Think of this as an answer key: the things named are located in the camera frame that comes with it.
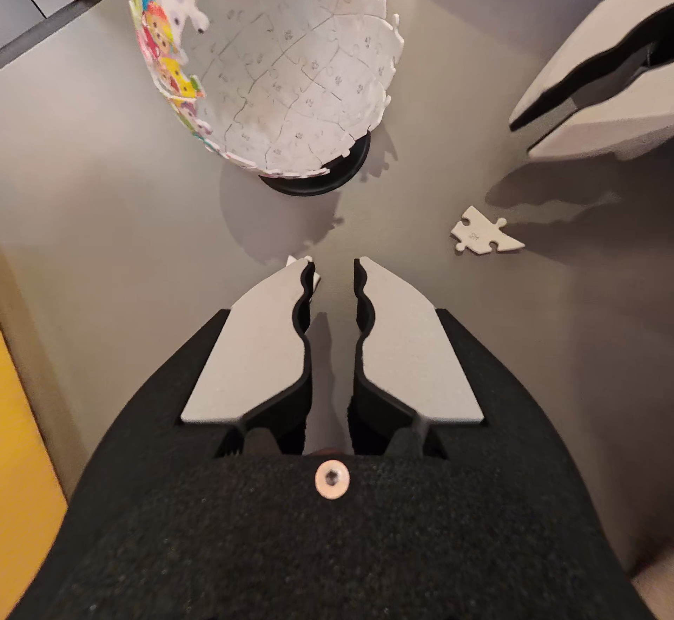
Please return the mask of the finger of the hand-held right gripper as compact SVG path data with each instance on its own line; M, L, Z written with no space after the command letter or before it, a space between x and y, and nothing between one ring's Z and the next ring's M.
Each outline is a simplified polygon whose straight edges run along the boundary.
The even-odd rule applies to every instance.
M673 62L646 70L624 90L577 110L527 154L534 161L614 155L635 159L673 138Z
M511 112L510 130L533 123L583 89L624 68L642 51L646 51L642 61L618 92L577 110L608 100L646 70L673 62L673 0L602 0L522 95Z

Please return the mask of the round black ball stand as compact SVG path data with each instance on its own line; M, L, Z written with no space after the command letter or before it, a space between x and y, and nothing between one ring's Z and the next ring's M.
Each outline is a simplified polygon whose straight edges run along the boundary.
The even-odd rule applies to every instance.
M313 197L335 191L353 177L363 167L371 145L371 133L359 138L346 157L340 156L330 161L328 173L307 178L272 178L260 176L260 180L274 191L287 196Z

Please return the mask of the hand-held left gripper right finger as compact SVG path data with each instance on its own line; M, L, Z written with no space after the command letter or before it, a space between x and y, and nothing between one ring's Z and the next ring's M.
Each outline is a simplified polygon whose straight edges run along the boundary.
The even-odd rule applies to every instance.
M484 413L439 309L369 257L355 259L360 335L348 407L355 454L384 454L399 430L424 446L434 426L479 426Z

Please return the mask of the white puzzle piece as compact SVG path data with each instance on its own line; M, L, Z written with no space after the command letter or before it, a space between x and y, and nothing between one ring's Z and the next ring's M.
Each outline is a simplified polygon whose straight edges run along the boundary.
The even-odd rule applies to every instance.
M473 205L463 212L461 219L451 229L450 235L456 240L455 251L465 250L476 255L512 253L526 247L525 243L503 232L508 225L504 217L491 221Z
M313 258L309 255L306 255L304 257L300 257L300 259L305 259L308 262L313 262ZM293 255L289 255L288 258L287 258L287 261L286 261L286 267L291 266L291 264L295 263L296 261L298 261L298 260ZM321 279L322 278L321 278L320 274L317 272L317 270L315 268L314 273L313 273L313 292L316 292L317 287L318 287Z

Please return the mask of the colourful puzzle ball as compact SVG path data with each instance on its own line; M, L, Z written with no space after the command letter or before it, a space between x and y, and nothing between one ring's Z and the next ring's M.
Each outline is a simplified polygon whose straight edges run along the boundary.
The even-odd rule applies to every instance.
M154 85L210 151L263 177L330 173L381 122L404 40L386 0L130 0Z

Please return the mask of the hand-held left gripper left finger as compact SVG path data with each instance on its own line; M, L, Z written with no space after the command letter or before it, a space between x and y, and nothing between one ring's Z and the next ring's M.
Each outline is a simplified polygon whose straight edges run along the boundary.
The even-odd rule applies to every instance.
M298 259L244 293L189 396L181 422L267 429L284 454L302 454L313 400L309 328L314 262Z

